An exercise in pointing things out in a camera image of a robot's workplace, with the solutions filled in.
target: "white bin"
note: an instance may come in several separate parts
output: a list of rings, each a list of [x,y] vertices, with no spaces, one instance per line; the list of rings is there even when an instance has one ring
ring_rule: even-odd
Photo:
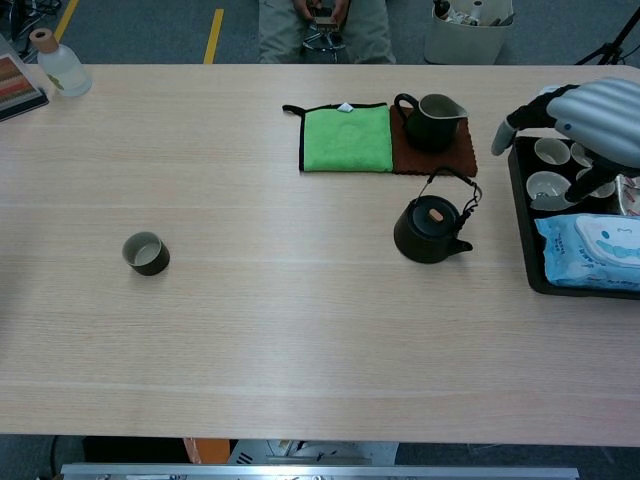
[[[449,0],[456,11],[469,13],[474,0]],[[496,18],[505,20],[513,13],[511,0],[484,0],[481,25]],[[492,65],[504,45],[511,25],[504,27],[458,25],[445,22],[431,10],[431,25],[427,32],[424,58],[429,63],[445,65]]]

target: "brown tea mat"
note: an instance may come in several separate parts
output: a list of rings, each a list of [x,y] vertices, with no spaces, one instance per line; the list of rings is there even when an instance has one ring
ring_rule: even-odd
[[[404,108],[407,116],[411,108]],[[426,153],[409,145],[403,121],[395,106],[390,108],[391,142],[393,144],[393,173],[401,175],[428,175],[436,168],[447,166],[467,177],[478,173],[476,155],[473,151],[469,120],[464,118],[458,125],[454,142],[442,153]]]

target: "blue wipes packet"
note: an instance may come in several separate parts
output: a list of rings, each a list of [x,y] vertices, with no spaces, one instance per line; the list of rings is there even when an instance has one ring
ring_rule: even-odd
[[[557,215],[536,227],[552,285],[640,292],[640,217]]]

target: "green cloth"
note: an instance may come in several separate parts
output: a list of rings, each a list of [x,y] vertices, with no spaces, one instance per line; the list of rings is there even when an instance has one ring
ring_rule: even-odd
[[[304,123],[304,171],[391,172],[391,121],[386,105],[308,111]]]

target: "teapot lid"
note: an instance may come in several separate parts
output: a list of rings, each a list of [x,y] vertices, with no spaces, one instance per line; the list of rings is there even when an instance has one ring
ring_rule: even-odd
[[[434,195],[426,195],[412,202],[411,223],[419,234],[440,238],[455,234],[460,214],[448,200]]]

